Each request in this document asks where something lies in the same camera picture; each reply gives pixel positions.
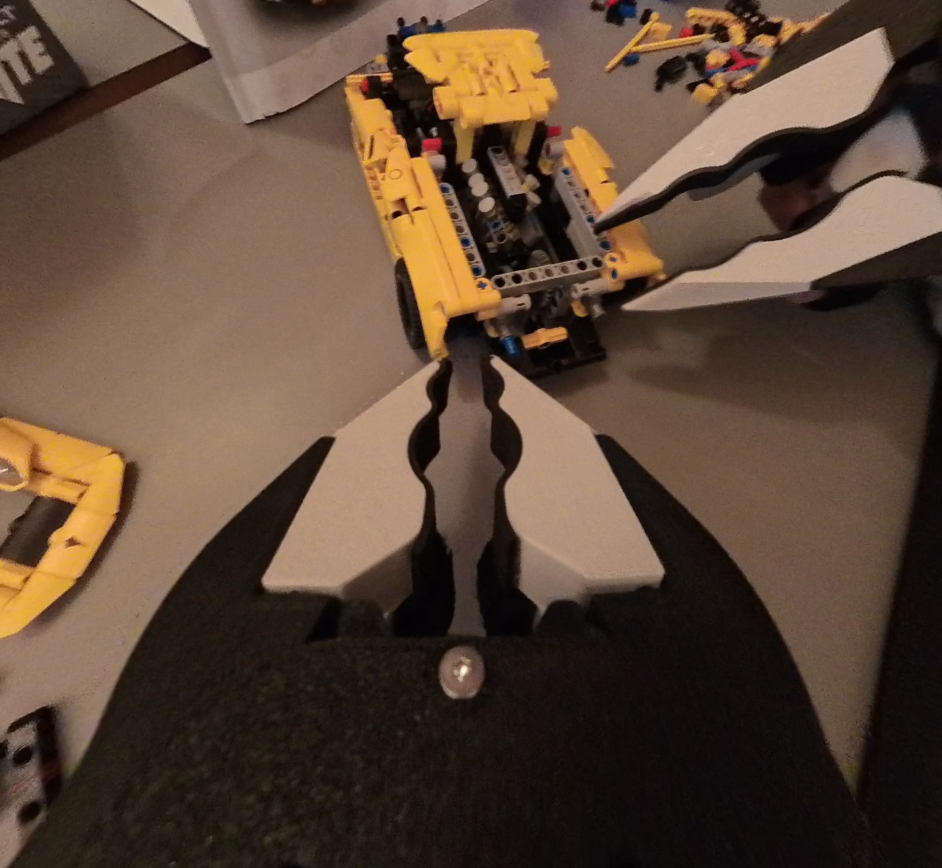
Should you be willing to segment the person's right hand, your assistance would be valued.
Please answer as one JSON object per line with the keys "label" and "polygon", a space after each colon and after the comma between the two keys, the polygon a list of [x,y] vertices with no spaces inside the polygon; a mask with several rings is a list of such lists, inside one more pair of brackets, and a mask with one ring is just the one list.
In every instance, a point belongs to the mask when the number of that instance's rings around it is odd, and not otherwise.
{"label": "person's right hand", "polygon": [[832,166],[822,166],[782,184],[764,183],[760,188],[759,205],[778,231],[793,230],[807,212],[827,201],[832,195]]}

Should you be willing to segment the grey desk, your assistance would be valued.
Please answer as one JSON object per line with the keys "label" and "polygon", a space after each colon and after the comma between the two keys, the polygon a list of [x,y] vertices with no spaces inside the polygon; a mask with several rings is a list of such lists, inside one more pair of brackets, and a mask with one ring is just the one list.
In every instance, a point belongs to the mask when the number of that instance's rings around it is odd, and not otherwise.
{"label": "grey desk", "polygon": [[[2,168],[2,408],[135,462],[120,531],[2,646],[4,722],[81,759],[13,866],[916,866],[940,831],[873,688],[939,344],[922,284],[620,312],[545,393],[592,427],[658,588],[489,637],[480,366],[427,478],[453,620],[265,592],[336,432],[427,365],[339,89],[256,135],[169,102]],[[52,152],[47,160],[42,157]]]}

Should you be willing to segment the yellow toy car model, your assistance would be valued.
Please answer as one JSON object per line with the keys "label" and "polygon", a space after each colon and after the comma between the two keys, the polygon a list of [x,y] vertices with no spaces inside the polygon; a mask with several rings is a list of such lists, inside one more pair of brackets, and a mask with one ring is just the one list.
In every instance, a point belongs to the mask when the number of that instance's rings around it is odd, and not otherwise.
{"label": "yellow toy car model", "polygon": [[480,332],[531,380],[602,361],[595,320],[666,279],[641,223],[597,229],[614,165],[586,129],[551,125],[548,70],[532,30],[399,19],[345,80],[404,334],[433,359]]}

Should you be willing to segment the pile of loose toy bricks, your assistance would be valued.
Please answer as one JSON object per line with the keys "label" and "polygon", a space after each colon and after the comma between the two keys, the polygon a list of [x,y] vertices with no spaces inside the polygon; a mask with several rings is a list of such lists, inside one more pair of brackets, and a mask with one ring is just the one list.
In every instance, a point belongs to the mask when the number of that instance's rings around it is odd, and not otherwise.
{"label": "pile of loose toy bricks", "polygon": [[632,68],[647,55],[664,56],[654,70],[654,91],[686,82],[689,96],[703,106],[743,93],[787,45],[817,29],[830,13],[797,21],[770,14],[760,0],[727,0],[722,7],[695,5],[674,27],[652,7],[640,9],[638,28],[606,62],[604,74]]}

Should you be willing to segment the yellow toy car panel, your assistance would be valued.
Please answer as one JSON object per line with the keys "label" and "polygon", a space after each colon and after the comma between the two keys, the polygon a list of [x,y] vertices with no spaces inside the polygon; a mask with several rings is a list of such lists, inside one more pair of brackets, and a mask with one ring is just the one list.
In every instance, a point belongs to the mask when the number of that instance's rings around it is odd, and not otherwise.
{"label": "yellow toy car panel", "polygon": [[22,632],[83,577],[117,521],[124,459],[112,448],[1,420],[1,489],[28,497],[2,528],[1,637]]}

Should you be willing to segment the grey holed toy piece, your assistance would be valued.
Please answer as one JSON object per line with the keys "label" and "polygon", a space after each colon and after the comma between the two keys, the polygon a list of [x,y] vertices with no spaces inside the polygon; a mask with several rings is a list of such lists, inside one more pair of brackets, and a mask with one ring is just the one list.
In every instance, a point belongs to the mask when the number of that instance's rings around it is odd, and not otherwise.
{"label": "grey holed toy piece", "polygon": [[17,851],[48,815],[62,785],[55,709],[43,705],[1,739],[1,848]]}

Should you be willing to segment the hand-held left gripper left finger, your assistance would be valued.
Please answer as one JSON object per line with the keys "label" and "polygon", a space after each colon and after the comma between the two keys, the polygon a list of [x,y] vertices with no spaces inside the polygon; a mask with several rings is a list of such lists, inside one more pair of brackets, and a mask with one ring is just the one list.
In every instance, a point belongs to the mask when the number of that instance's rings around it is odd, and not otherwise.
{"label": "hand-held left gripper left finger", "polygon": [[399,636],[453,620],[453,559],[426,471],[441,449],[452,364],[433,361],[328,442],[262,577],[265,592],[377,607]]}

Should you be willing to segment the toy car set box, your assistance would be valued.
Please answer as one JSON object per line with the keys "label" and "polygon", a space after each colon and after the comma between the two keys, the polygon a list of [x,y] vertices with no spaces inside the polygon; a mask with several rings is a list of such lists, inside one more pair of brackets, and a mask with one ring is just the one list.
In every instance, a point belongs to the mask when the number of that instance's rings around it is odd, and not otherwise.
{"label": "toy car set box", "polygon": [[30,0],[1,0],[1,134],[88,87]]}

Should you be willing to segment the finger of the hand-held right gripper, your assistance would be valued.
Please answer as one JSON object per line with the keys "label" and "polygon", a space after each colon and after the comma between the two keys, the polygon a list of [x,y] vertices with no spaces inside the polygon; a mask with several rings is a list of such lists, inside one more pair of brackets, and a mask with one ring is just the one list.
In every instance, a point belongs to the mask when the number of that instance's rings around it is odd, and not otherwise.
{"label": "finger of the hand-held right gripper", "polygon": [[681,272],[623,311],[709,308],[940,271],[940,187],[883,175],[825,206],[801,230],[756,239],[736,254]]}
{"label": "finger of the hand-held right gripper", "polygon": [[895,62],[887,30],[875,28],[726,102],[597,215],[596,233],[653,214],[683,194],[710,197],[844,131],[869,112]]}

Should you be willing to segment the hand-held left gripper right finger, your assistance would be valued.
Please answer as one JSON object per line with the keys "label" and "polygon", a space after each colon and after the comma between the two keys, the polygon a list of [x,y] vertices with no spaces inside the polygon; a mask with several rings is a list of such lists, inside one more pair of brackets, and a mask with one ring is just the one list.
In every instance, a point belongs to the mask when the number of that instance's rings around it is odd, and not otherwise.
{"label": "hand-held left gripper right finger", "polygon": [[665,568],[595,430],[498,357],[480,374],[501,466],[478,560],[486,634],[528,635],[555,603],[658,588]]}

